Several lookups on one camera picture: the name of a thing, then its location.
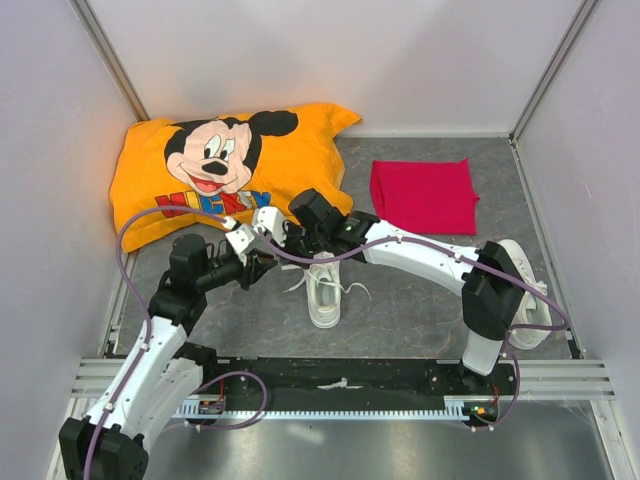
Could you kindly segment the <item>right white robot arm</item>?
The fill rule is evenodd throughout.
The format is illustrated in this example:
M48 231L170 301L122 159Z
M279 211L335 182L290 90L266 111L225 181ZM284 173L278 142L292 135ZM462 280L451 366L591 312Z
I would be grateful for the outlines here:
M289 204L297 226L285 228L285 251L311 259L321 252L336 259L394 268L436 283L461 297L468 337L458 381L467 392L483 392L507 331L525 293L525 281L506 243L480 249L438 242L406 232L361 211L344 215L314 189Z

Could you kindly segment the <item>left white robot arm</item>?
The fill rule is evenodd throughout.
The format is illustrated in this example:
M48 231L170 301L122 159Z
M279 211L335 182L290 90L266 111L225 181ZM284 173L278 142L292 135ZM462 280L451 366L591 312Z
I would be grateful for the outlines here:
M59 432L69 479L141 479L152 447L193 392L219 382L215 353L187 343L207 306L208 291L236 281L248 288L276 259L257 249L214 248L197 234L174 241L138 339L96 404Z

